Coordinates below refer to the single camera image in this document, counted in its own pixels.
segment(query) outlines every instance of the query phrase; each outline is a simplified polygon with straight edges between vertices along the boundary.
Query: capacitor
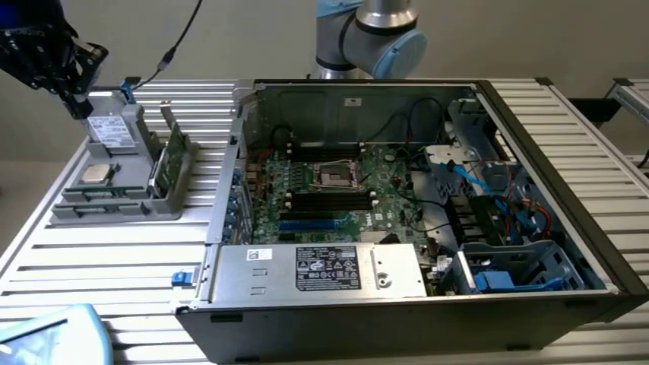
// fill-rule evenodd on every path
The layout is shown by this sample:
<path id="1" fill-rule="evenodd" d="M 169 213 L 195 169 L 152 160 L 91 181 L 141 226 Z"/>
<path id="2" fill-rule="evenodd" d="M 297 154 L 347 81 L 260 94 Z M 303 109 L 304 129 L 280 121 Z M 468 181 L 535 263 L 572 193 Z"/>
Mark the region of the capacitor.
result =
<path id="1" fill-rule="evenodd" d="M 396 160 L 397 160 L 397 156 L 395 156 L 393 154 L 385 154 L 385 155 L 384 155 L 384 161 L 385 161 L 385 162 L 392 163 L 392 162 L 395 162 Z"/>

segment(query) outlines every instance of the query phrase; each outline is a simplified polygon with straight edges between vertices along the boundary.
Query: label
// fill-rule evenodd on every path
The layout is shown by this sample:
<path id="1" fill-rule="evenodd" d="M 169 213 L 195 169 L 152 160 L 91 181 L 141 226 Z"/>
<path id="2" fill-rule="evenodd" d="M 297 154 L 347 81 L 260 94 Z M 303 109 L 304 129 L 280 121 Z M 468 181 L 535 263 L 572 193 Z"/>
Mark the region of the label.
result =
<path id="1" fill-rule="evenodd" d="M 260 261 L 273 259 L 273 249 L 249 249 L 245 255 L 247 261 Z"/>
<path id="2" fill-rule="evenodd" d="M 135 147 L 133 137 L 120 116 L 89 116 L 88 124 L 107 148 Z"/>
<path id="3" fill-rule="evenodd" d="M 295 287 L 300 291 L 361 288 L 356 246 L 297 247 Z"/>
<path id="4" fill-rule="evenodd" d="M 363 99 L 360 97 L 347 97 L 345 98 L 345 106 L 361 106 Z"/>

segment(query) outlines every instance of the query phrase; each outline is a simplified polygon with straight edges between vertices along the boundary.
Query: green circuit board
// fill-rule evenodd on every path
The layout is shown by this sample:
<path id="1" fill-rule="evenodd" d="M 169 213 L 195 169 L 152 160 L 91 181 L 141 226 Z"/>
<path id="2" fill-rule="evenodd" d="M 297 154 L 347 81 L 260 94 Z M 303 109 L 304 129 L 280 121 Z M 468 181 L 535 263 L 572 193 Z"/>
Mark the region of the green circuit board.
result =
<path id="1" fill-rule="evenodd" d="M 399 196 L 391 183 L 395 169 L 404 174 L 403 161 L 387 162 L 385 155 L 395 155 L 387 146 L 373 145 L 355 161 L 328 163 L 291 162 L 280 152 L 273 152 L 264 159 L 248 165 L 248 186 L 252 187 L 255 201 L 255 237 L 253 243 L 333 243 L 373 242 L 375 237 L 395 233 L 403 243 L 427 243 L 427 234 L 407 227 L 400 219 L 401 210 L 407 217 L 416 213 L 419 207 Z M 352 166 L 356 187 L 327 187 L 316 184 L 317 171 L 323 167 Z M 291 231 L 295 239 L 280 240 L 280 214 L 288 211 L 284 206 L 288 191 L 292 192 L 376 192 L 379 204 L 369 211 L 336 211 L 336 228 L 332 230 Z"/>

